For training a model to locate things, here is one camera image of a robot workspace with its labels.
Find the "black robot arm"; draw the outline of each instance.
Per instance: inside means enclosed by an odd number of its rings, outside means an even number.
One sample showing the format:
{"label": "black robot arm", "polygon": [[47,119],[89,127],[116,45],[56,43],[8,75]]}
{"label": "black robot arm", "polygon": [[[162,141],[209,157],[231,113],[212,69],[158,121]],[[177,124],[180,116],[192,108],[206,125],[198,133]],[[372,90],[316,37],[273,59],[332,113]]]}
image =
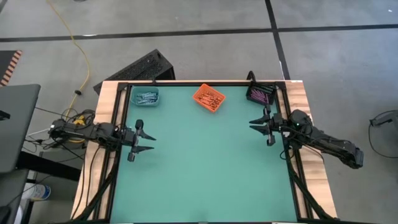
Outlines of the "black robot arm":
{"label": "black robot arm", "polygon": [[312,125],[311,118],[300,110],[295,110],[289,118],[283,119],[279,113],[270,117],[270,107],[264,108],[264,116],[260,119],[250,121],[251,124],[264,124],[264,126],[250,126],[263,135],[268,135],[267,145],[275,143],[273,131],[289,133],[286,137],[293,149],[300,149],[302,146],[310,146],[319,149],[323,153],[337,157],[347,166],[358,169],[363,166],[363,152],[352,142],[340,140],[325,134]]}
{"label": "black robot arm", "polygon": [[49,134],[52,139],[79,138],[93,141],[109,151],[115,151],[119,146],[131,146],[127,159],[132,162],[136,154],[153,149],[153,147],[138,146],[139,137],[156,140],[147,135],[143,127],[144,122],[141,119],[136,121],[136,131],[132,131],[131,128],[119,128],[111,123],[79,125],[58,119],[52,123]]}

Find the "green table surface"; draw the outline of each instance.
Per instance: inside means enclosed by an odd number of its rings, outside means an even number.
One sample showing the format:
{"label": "green table surface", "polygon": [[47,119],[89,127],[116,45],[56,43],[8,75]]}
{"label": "green table surface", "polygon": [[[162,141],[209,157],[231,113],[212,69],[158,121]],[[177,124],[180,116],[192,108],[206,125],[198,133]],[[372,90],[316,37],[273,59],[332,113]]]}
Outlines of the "green table surface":
{"label": "green table surface", "polygon": [[216,86],[226,96],[216,113],[196,103],[198,86],[159,86],[156,107],[129,104],[126,125],[144,120],[155,149],[127,161],[123,147],[111,223],[297,221],[282,139],[249,128],[263,106],[246,86]]}

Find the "orange basket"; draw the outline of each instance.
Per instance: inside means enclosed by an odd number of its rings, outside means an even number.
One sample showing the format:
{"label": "orange basket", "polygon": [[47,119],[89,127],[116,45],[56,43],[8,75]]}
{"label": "orange basket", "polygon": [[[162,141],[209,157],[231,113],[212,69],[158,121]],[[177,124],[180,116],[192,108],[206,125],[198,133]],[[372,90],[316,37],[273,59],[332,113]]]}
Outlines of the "orange basket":
{"label": "orange basket", "polygon": [[214,113],[225,100],[225,96],[212,87],[202,84],[198,91],[193,95],[193,99]]}

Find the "concrete floor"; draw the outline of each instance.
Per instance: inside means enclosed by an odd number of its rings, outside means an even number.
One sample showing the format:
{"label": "concrete floor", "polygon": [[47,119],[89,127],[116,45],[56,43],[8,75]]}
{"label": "concrete floor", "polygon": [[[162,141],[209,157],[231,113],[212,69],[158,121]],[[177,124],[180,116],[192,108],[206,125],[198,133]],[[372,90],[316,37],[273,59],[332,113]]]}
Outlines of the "concrete floor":
{"label": "concrete floor", "polygon": [[[396,1],[272,0],[278,27],[398,23]],[[55,0],[74,34],[174,30],[270,28],[262,0]],[[0,13],[1,37],[67,35],[45,0],[8,0]],[[349,139],[365,153],[364,167],[351,170],[325,156],[338,216],[343,220],[396,223],[398,162],[372,152],[368,120],[398,104],[398,29],[281,33],[291,79],[304,80],[316,126]],[[237,79],[253,70],[261,79],[283,79],[271,33],[80,40],[92,79],[76,109],[95,109],[91,86],[153,49],[174,65],[178,79]],[[85,78],[86,65],[70,41],[0,43],[22,50],[11,85],[42,85],[38,106],[62,112]],[[29,132],[47,128],[56,115],[35,111]],[[373,130],[377,149],[398,156],[391,126]],[[58,213],[72,207],[60,204]],[[35,213],[54,218],[43,209]]]}

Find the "blue basket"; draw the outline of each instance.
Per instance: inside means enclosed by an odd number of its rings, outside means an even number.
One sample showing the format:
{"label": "blue basket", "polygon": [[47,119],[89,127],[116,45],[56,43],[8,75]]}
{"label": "blue basket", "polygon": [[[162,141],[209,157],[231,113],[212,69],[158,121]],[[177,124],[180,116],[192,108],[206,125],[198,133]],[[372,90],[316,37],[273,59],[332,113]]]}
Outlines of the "blue basket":
{"label": "blue basket", "polygon": [[[155,103],[138,104],[137,95],[148,92],[157,93],[157,101]],[[131,91],[130,101],[131,103],[134,103],[137,106],[157,106],[159,104],[159,98],[160,98],[159,89],[154,86],[134,86]]]}

